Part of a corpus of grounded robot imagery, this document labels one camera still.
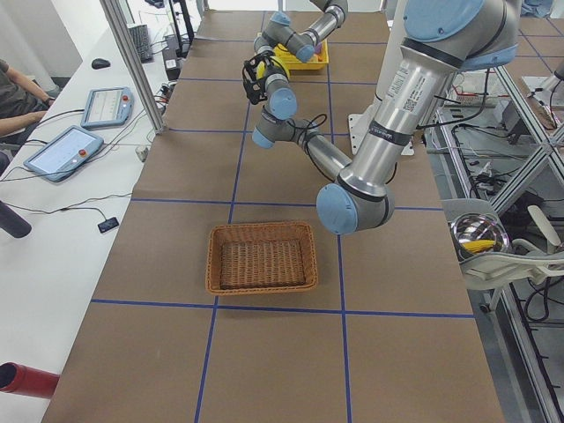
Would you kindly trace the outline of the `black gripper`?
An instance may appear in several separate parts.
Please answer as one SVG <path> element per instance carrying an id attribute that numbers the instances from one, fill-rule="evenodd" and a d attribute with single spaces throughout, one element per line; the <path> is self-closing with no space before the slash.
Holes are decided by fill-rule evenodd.
<path id="1" fill-rule="evenodd" d="M 262 79 L 267 86 L 275 80 L 285 79 L 285 68 L 280 62 L 270 61 L 263 67 Z"/>

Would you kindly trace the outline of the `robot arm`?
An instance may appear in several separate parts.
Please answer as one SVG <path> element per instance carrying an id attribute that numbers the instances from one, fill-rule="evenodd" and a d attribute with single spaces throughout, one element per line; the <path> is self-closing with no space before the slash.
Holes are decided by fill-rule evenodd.
<path id="1" fill-rule="evenodd" d="M 344 24 L 348 13 L 347 1 L 312 1 L 312 4 L 323 15 L 301 33 L 292 28 L 291 19 L 286 13 L 275 11 L 254 41 L 255 52 L 272 52 L 280 44 L 300 62 L 307 63 L 323 40 Z"/>
<path id="2" fill-rule="evenodd" d="M 393 26 L 404 31 L 404 38 L 389 48 L 401 59 L 353 157 L 312 122 L 296 117 L 296 96 L 274 53 L 282 46 L 308 61 L 345 23 L 347 2 L 319 2 L 321 17 L 303 32 L 278 11 L 256 37 L 255 54 L 241 71 L 249 101 L 262 105 L 253 141 L 266 149 L 278 141 L 293 142 L 330 179 L 316 198 L 318 217 L 329 231 L 352 234 L 379 227 L 394 211 L 390 173 L 434 98 L 458 71 L 488 70 L 515 58 L 521 7 L 518 1 L 410 1 L 399 10 Z"/>

